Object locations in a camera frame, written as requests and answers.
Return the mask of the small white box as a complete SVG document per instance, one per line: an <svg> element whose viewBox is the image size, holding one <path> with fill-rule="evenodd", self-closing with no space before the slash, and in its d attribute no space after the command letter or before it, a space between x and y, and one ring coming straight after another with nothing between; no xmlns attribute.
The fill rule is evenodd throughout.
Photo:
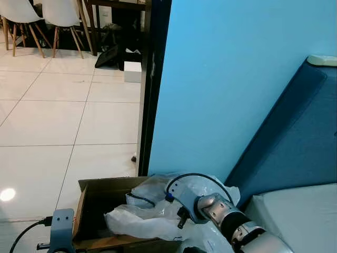
<svg viewBox="0 0 337 253"><path fill-rule="evenodd" d="M142 63L125 61L123 65L124 82L140 83L142 80Z"/></svg>

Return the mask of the white chair with wooden legs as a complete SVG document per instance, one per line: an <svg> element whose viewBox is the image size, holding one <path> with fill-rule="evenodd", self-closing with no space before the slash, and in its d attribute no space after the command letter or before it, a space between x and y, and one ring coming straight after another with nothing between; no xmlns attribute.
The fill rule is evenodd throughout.
<svg viewBox="0 0 337 253"><path fill-rule="evenodd" d="M39 34L45 38L48 46L51 47L51 44L44 36L44 32L41 31L40 27L36 24L36 22L43 20L43 18L39 17L35 12L33 5L29 0L0 0L0 15L3 17L3 24L6 26L6 20L10 20L14 23L12 27L12 55L15 57L15 49L17 47L17 27L26 26L27 29L31 32L32 38L35 41L35 44L38 48L39 53L42 58L45 58L43 49L41 48L41 44L38 40L38 36L36 35L34 28L37 29Z"/></svg>
<svg viewBox="0 0 337 253"><path fill-rule="evenodd" d="M70 29L80 57L84 59L81 49L82 41L75 33L75 26L78 26L81 20L79 19L74 0L42 0L42 12L45 22L55 26L52 58L55 58L57 55L60 28L67 28Z"/></svg>

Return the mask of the brown cardboard box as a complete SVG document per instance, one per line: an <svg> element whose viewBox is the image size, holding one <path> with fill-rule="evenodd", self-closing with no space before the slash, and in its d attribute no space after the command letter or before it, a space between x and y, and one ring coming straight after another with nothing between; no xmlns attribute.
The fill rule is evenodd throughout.
<svg viewBox="0 0 337 253"><path fill-rule="evenodd" d="M81 196L74 220L74 244L77 253L175 253L178 242L140 239L114 235L104 214L126 203L125 195L148 177L80 179Z"/></svg>

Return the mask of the white plastic bag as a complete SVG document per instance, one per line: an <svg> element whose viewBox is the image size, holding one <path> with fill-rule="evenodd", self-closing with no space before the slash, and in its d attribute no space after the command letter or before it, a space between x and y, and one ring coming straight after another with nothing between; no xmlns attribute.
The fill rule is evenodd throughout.
<svg viewBox="0 0 337 253"><path fill-rule="evenodd" d="M176 174L156 174L126 193L126 204L104 214L108 229L116 235L179 242L179 251L195 247L198 252L234 253L214 224L198 225L187 220L178 228L181 204L165 200L165 188Z"/></svg>

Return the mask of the dark door frame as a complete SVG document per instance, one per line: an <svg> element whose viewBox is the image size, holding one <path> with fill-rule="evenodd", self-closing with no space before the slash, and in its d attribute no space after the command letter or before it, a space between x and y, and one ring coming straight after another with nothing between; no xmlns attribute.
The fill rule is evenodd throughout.
<svg viewBox="0 0 337 253"><path fill-rule="evenodd" d="M145 0L144 45L141 50L141 101L135 165L147 176L154 137L172 0Z"/></svg>

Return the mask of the blue upholstered bed frame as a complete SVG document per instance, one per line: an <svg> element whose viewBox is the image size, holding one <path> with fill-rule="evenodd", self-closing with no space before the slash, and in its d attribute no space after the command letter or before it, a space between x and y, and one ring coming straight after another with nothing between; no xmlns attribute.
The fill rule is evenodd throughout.
<svg viewBox="0 0 337 253"><path fill-rule="evenodd" d="M337 68L305 60L226 179L256 194L337 181Z"/></svg>

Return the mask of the dark wooden table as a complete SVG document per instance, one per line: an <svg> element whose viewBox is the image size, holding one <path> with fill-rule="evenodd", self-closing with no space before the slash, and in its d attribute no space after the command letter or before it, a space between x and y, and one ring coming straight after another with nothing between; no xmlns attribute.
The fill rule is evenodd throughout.
<svg viewBox="0 0 337 253"><path fill-rule="evenodd" d="M91 49L91 54L97 56L102 51L103 41L101 34L110 29L111 18L105 21L102 17L101 7L108 7L111 10L124 10L134 12L137 19L133 28L139 36L144 34L145 12L150 0L74 0L78 15L81 19L87 43Z"/></svg>

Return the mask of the cream bed mattress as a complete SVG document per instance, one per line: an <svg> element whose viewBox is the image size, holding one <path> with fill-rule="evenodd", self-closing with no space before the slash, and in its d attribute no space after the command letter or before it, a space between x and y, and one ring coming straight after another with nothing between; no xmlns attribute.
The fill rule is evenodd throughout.
<svg viewBox="0 0 337 253"><path fill-rule="evenodd" d="M294 253L337 253L335 183L254 195L245 214Z"/></svg>

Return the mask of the small white cushion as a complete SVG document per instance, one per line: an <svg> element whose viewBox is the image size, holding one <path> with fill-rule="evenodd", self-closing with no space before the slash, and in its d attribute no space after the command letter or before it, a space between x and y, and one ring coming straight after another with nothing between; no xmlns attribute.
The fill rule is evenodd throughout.
<svg viewBox="0 0 337 253"><path fill-rule="evenodd" d="M329 55L309 55L306 62L318 67L337 67L337 57Z"/></svg>

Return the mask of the black bag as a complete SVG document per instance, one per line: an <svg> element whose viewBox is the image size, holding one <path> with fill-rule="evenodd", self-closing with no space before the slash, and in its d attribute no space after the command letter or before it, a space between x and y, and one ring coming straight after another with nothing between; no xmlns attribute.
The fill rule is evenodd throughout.
<svg viewBox="0 0 337 253"><path fill-rule="evenodd" d="M118 70L123 70L125 62L126 48L120 44L109 48L103 52L95 63L96 69L103 67L116 67Z"/></svg>

